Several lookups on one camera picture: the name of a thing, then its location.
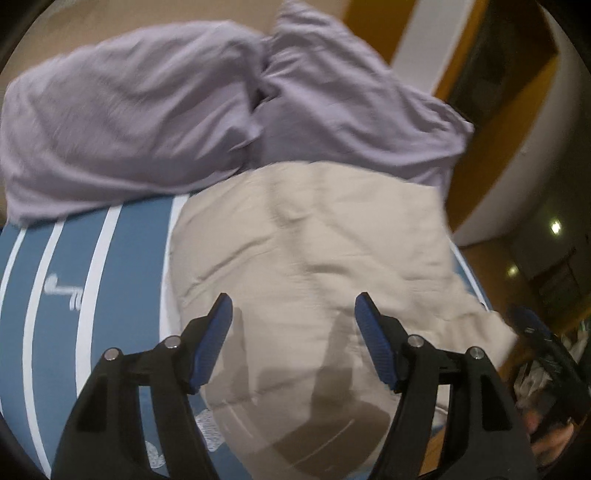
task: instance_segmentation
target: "blue striped bedsheet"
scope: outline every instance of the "blue striped bedsheet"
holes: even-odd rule
[[[187,196],[97,210],[0,236],[0,409],[49,476],[61,431],[86,378],[111,346],[153,348],[178,333],[170,307],[168,244]],[[455,245],[456,271],[488,308]],[[140,389],[151,466],[166,475],[149,389]],[[223,442],[205,403],[191,407],[222,480],[249,479]]]

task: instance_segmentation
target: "white logo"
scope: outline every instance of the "white logo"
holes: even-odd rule
[[[69,295],[70,310],[76,309],[80,311],[80,306],[82,305],[82,294],[84,293],[84,289],[81,287],[58,287],[57,275],[55,273],[50,274],[45,279],[45,284],[43,285],[43,292],[45,292],[47,295]]]
[[[164,455],[159,455],[156,447],[147,440],[145,441],[145,444],[146,453],[148,454],[148,461],[150,462],[150,468],[157,469],[163,466],[166,463],[164,461]]]
[[[217,423],[213,418],[213,413],[205,409],[195,417],[195,422],[201,430],[207,449],[210,452],[215,452],[226,441],[217,427]]]

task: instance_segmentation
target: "white wall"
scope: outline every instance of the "white wall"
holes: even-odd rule
[[[407,85],[434,93],[462,37],[475,0],[418,0],[392,59]]]
[[[505,235],[539,201],[556,171],[579,115],[584,65],[570,40],[548,15],[560,52],[559,67],[534,126],[509,166],[478,207],[454,233],[458,245],[470,245]]]

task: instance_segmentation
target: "wrinkled fabric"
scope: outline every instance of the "wrinkled fabric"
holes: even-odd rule
[[[445,198],[471,132],[337,19],[287,1],[270,38],[163,25],[25,72],[5,95],[0,167],[20,225],[285,160],[370,168]]]
[[[187,201],[171,282],[183,325],[233,300],[202,393],[253,478],[345,478],[375,461],[399,399],[354,320],[363,291],[409,334],[501,365],[515,335],[465,290],[447,233],[436,189],[336,163],[273,164]]]
[[[472,124],[402,85],[367,43],[306,4],[285,2],[268,42],[253,165],[334,161],[431,185],[447,197]]]
[[[143,28],[15,79],[0,125],[9,220],[185,193],[238,171],[261,131],[261,38],[232,22]]]

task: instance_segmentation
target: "crumpled cloth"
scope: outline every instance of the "crumpled cloth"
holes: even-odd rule
[[[187,201],[171,283],[183,325],[221,292],[232,298],[202,393],[253,478],[345,478],[375,461],[399,397],[354,320],[363,291],[409,334],[461,353],[481,346],[501,365],[515,335],[466,291],[447,234],[435,189],[336,163],[273,164]]]

